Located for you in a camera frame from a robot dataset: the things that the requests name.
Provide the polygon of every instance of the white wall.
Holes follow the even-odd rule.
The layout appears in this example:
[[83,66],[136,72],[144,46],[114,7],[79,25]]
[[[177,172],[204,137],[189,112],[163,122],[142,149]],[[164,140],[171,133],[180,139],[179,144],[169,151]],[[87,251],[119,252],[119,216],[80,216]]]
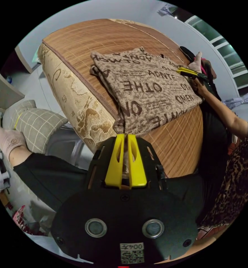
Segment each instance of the white wall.
[[34,53],[42,39],[52,32],[74,23],[94,19],[125,19],[145,23],[159,4],[157,0],[89,0],[66,8],[43,21],[19,43],[19,49],[33,68]]
[[214,83],[222,100],[239,97],[235,81],[232,78],[232,73],[225,60],[214,46],[192,26],[172,16],[160,16],[157,11],[163,6],[163,2],[160,2],[156,6],[151,16],[148,17],[146,24],[159,30],[179,46],[186,47],[195,55],[201,51],[203,58],[211,62],[216,72],[217,79],[214,80]]
[[232,110],[236,115],[248,122],[248,103],[244,103]]

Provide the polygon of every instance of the screw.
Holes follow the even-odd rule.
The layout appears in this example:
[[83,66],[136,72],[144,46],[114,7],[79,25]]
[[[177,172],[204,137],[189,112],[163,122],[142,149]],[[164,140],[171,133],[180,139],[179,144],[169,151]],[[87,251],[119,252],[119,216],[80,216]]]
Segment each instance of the screw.
[[121,196],[120,196],[120,199],[121,199],[121,201],[123,201],[123,202],[127,202],[127,201],[129,201],[129,195],[121,195]]
[[191,242],[192,241],[190,239],[187,239],[187,240],[184,241],[183,246],[186,248],[186,247],[191,245]]
[[61,237],[57,237],[57,242],[58,242],[60,245],[63,245],[63,244],[64,244],[64,240],[63,240]]

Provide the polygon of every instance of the qr code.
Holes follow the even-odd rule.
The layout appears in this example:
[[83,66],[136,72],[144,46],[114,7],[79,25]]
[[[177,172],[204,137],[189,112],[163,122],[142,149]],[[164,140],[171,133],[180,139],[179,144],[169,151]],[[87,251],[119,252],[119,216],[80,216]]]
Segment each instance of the qr code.
[[143,250],[121,251],[122,264],[136,264],[144,262]]

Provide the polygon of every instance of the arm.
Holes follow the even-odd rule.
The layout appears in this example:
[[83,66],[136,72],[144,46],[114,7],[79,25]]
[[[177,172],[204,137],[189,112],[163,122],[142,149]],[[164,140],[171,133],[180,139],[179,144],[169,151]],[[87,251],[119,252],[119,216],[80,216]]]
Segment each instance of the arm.
[[216,111],[227,129],[241,140],[246,138],[248,136],[248,122],[237,117],[227,106],[212,95],[205,86],[199,85],[199,87],[204,87],[199,93]]
[[[189,69],[201,73],[201,56],[202,53],[199,52],[196,55],[194,62],[188,65]],[[196,79],[194,82],[194,86],[197,88],[199,95],[201,95],[205,101],[208,102],[208,104],[216,111],[227,129],[241,140],[246,138],[248,136],[248,122],[237,117],[227,106],[225,106],[214,95],[212,95],[207,88],[199,82],[198,79]]]

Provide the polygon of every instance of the hand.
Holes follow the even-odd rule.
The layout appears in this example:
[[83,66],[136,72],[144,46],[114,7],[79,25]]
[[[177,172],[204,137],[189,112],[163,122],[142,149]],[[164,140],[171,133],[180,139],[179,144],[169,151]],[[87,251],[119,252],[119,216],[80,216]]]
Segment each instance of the hand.
[[196,55],[195,60],[188,65],[188,68],[192,71],[197,72],[197,73],[202,73],[202,71],[201,71],[201,57],[202,57],[202,52],[199,52]]
[[200,96],[204,96],[206,92],[209,92],[207,88],[200,83],[200,81],[196,78],[195,80],[191,80],[192,87],[195,92],[197,92]]

